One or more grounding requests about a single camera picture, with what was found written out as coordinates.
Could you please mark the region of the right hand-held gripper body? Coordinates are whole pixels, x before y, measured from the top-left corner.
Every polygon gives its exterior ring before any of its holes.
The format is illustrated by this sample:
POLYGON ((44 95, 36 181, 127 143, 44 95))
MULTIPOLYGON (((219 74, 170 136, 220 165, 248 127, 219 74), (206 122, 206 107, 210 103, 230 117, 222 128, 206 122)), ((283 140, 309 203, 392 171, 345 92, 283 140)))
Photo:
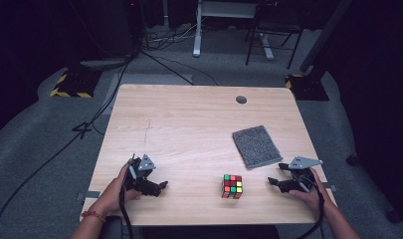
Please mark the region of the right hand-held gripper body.
POLYGON ((283 181, 284 191, 298 190, 303 192, 310 192, 315 183, 314 177, 310 169, 316 165, 322 165, 323 161, 320 159, 312 159, 303 156, 296 156, 290 165, 288 172, 292 176, 292 180, 283 181))

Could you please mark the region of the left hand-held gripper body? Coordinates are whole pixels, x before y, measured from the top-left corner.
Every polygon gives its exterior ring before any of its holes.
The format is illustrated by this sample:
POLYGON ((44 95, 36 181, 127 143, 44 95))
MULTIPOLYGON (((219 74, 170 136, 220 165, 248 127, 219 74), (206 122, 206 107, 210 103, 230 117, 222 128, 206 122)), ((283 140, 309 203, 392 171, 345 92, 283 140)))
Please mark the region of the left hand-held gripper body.
POLYGON ((143 157, 132 158, 129 162, 128 171, 124 180, 125 190, 134 189, 147 195, 148 190, 155 188, 154 182, 147 179, 148 175, 155 168, 155 164, 145 154, 143 157))

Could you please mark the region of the grey cloth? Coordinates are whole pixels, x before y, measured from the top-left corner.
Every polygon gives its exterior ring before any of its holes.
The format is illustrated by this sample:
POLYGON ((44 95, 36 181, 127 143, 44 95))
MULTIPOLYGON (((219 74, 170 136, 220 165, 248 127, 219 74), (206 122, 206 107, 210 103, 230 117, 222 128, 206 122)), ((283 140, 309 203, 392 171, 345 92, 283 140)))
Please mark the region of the grey cloth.
POLYGON ((270 165, 283 159, 263 125, 235 131, 232 137, 248 169, 270 165))

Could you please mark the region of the multicoloured puzzle cube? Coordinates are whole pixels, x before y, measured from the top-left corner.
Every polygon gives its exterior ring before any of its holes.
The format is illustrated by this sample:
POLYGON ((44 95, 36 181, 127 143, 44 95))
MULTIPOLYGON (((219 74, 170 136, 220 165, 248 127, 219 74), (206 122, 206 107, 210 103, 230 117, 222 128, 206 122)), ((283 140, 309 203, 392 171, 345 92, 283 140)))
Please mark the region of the multicoloured puzzle cube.
POLYGON ((239 199, 243 194, 243 180, 241 175, 225 174, 222 183, 222 197, 239 199))

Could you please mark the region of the person's right hand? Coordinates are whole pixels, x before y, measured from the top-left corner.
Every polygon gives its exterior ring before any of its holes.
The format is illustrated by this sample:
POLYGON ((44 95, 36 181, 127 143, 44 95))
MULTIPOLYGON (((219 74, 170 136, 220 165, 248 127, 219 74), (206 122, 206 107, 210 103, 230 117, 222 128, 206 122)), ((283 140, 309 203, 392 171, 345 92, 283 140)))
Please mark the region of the person's right hand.
POLYGON ((311 210, 318 213, 319 212, 319 196, 318 194, 321 193, 322 199, 324 200, 323 209, 324 214, 327 215, 330 210, 336 207, 336 205, 332 202, 330 196, 327 193, 323 183, 320 181, 318 174, 312 168, 310 170, 313 174, 317 189, 312 188, 310 192, 301 192, 298 190, 290 190, 289 195, 297 198, 303 202, 305 202, 311 210))

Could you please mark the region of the person's left hand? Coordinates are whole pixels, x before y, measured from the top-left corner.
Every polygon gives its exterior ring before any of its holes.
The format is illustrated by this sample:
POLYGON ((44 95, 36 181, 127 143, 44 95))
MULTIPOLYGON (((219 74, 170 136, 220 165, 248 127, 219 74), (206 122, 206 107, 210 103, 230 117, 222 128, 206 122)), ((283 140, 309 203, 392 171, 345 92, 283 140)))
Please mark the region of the person's left hand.
POLYGON ((107 216, 109 213, 119 209, 119 193, 122 189, 122 183, 125 179, 129 164, 126 163, 114 178, 101 197, 94 204, 94 209, 102 216, 107 216))

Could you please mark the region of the person's dark clothed lap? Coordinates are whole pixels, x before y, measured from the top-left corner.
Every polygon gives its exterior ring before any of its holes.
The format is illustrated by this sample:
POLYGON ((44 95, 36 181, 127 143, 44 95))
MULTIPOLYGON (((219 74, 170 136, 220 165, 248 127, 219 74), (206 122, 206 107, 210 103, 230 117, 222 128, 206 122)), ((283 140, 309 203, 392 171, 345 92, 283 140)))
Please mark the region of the person's dark clothed lap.
POLYGON ((142 239, 280 239, 274 225, 140 227, 142 239))

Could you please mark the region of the black yellow striped stand base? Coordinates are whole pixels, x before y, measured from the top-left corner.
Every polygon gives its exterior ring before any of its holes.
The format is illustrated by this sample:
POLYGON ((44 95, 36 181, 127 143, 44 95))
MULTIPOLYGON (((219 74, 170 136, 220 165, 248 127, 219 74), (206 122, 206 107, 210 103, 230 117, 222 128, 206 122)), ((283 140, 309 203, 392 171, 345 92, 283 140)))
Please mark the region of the black yellow striped stand base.
POLYGON ((81 73, 76 73, 66 70, 58 79, 50 92, 50 96, 90 99, 95 95, 100 77, 101 72, 99 71, 84 70, 81 73))
POLYGON ((310 76, 290 74, 285 76, 285 86, 297 101, 327 102, 329 97, 321 81, 312 80, 310 76))

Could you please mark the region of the dark slanted stand pole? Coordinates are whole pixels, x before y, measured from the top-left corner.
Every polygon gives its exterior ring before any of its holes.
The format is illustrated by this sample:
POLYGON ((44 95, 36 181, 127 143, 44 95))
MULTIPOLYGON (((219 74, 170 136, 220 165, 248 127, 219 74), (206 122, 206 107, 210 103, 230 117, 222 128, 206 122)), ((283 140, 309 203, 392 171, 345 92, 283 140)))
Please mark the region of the dark slanted stand pole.
POLYGON ((351 2, 352 0, 341 0, 341 2, 337 5, 325 27, 321 31, 319 37, 303 60, 300 66, 301 72, 306 73, 309 67, 313 65, 314 61, 318 58, 320 51, 323 49, 326 41, 329 39, 332 31, 344 15, 351 2))

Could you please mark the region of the black metal chair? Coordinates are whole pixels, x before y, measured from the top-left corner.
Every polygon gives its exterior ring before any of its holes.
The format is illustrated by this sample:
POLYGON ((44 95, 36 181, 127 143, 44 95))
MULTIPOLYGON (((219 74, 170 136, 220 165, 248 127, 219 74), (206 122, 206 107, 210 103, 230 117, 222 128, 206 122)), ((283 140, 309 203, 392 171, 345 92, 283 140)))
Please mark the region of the black metal chair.
POLYGON ((252 25, 245 37, 245 41, 249 42, 245 65, 249 65, 256 35, 265 36, 271 34, 286 36, 280 45, 280 49, 284 50, 288 39, 293 34, 296 34, 298 37, 295 45, 289 48, 289 51, 292 52, 287 65, 287 69, 289 69, 298 49, 303 30, 302 13, 296 9, 295 3, 292 0, 260 0, 255 7, 252 25))

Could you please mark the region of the dark cabinet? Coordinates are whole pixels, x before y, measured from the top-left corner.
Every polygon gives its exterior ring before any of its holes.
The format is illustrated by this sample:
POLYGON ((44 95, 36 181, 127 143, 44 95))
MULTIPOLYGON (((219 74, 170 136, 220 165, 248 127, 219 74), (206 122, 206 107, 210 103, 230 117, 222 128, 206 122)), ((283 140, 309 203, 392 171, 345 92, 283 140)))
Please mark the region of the dark cabinet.
POLYGON ((138 54, 143 35, 138 0, 68 0, 101 61, 109 67, 128 64, 138 54))

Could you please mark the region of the white desk frame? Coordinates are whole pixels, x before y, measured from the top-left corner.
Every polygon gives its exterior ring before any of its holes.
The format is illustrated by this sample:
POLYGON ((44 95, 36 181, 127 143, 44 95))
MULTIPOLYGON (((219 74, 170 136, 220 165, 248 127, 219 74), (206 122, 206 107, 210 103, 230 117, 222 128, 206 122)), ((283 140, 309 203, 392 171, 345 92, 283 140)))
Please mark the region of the white desk frame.
POLYGON ((225 2, 224 0, 197 0, 196 33, 192 56, 201 55, 202 20, 204 17, 253 19, 256 3, 225 2))

